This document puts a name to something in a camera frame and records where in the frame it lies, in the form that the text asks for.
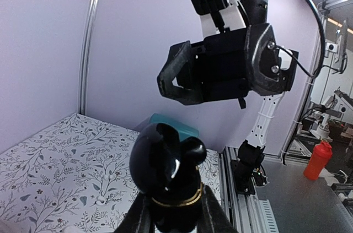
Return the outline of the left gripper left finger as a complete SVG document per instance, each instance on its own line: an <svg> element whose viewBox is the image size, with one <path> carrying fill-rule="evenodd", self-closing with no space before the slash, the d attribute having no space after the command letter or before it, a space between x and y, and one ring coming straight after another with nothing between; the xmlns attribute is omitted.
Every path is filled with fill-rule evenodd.
<svg viewBox="0 0 353 233"><path fill-rule="evenodd" d="M149 200L146 196L137 196L114 233L153 232L153 222L148 205Z"/></svg>

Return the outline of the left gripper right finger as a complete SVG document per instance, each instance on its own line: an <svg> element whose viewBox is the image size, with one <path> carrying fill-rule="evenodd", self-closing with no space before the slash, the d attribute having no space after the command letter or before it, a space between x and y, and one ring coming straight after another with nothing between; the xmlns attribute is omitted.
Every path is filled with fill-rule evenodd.
<svg viewBox="0 0 353 233"><path fill-rule="evenodd" d="M225 233L237 230L228 220L212 189L203 185L201 196L201 214L197 220L197 232Z"/></svg>

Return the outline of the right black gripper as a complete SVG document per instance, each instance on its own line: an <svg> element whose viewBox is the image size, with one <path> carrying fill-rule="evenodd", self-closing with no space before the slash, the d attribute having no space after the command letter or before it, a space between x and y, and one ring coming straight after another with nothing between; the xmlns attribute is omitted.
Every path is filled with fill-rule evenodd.
<svg viewBox="0 0 353 233"><path fill-rule="evenodd" d="M171 46L157 85L183 105L277 95L291 90L297 56L278 48L271 24L255 24Z"/></svg>

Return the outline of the black charging case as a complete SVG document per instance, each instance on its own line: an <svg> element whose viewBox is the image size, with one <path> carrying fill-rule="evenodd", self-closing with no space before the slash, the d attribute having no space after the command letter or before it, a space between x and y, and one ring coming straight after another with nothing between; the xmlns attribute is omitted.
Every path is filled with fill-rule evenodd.
<svg viewBox="0 0 353 233"><path fill-rule="evenodd" d="M130 155L133 182L148 200L160 232L192 232L201 213L203 184L199 165L207 157L197 137L179 138L165 123L150 123L138 135Z"/></svg>

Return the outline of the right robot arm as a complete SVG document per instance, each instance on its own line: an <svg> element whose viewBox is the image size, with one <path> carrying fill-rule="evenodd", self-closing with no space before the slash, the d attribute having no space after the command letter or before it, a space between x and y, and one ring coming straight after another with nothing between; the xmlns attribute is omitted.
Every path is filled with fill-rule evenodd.
<svg viewBox="0 0 353 233"><path fill-rule="evenodd" d="M267 21L268 0L191 0L200 16L203 40L171 46L157 77L162 96L183 105L236 99L242 109L250 91L264 98L255 125L232 163L237 193L254 193L268 126L290 91L298 53L277 44Z"/></svg>

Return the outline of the white earbud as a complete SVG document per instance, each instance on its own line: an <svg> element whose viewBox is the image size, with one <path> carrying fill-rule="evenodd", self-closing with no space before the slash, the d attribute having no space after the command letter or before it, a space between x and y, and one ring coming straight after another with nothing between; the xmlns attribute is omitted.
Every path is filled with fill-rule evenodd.
<svg viewBox="0 0 353 233"><path fill-rule="evenodd" d="M97 196L95 204L98 206L102 206L106 204L106 199L103 196Z"/></svg>

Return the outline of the teal cylinder cup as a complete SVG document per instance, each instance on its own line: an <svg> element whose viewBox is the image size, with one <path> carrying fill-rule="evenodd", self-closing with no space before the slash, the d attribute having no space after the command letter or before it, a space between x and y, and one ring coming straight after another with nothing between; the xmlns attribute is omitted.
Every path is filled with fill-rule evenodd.
<svg viewBox="0 0 353 233"><path fill-rule="evenodd" d="M171 117L154 113L150 119L149 123L165 123L176 129L179 135L180 141L183 141L189 137L199 137L199 131L196 128L190 127L186 124L183 124Z"/></svg>

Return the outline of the floral patterned table mat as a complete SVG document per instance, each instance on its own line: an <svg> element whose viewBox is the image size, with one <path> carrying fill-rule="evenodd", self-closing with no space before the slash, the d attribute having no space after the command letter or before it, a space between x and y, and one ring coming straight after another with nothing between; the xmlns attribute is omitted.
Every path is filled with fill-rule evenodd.
<svg viewBox="0 0 353 233"><path fill-rule="evenodd" d="M114 232L135 198L144 196L129 168L139 134L72 115L7 150L1 155L1 232ZM216 170L204 167L215 162L199 165L201 182L212 191ZM97 196L106 204L96 205Z"/></svg>

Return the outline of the red plastic bottle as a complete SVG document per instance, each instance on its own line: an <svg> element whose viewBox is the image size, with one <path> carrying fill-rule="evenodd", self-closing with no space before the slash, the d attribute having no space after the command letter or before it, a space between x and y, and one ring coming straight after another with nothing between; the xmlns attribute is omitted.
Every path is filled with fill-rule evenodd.
<svg viewBox="0 0 353 233"><path fill-rule="evenodd" d="M327 141L322 140L315 145L311 158L303 172L304 176L312 181L317 180L332 155L332 147Z"/></svg>

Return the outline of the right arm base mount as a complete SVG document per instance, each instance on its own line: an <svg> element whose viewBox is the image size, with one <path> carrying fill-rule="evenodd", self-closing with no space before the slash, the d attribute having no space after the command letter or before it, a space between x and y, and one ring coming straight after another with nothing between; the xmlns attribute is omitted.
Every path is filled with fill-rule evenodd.
<svg viewBox="0 0 353 233"><path fill-rule="evenodd" d="M254 147L245 140L238 150L237 160L231 160L232 177L237 194L255 194L252 184L253 172L258 169L264 160L264 149Z"/></svg>

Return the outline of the right aluminium frame post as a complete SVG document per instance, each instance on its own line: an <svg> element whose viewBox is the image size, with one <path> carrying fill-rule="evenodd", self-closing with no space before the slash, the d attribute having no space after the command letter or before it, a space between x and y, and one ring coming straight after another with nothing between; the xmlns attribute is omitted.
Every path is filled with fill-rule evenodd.
<svg viewBox="0 0 353 233"><path fill-rule="evenodd" d="M78 112L82 115L87 113L90 50L98 4L99 0L89 0L89 7L83 33L78 84Z"/></svg>

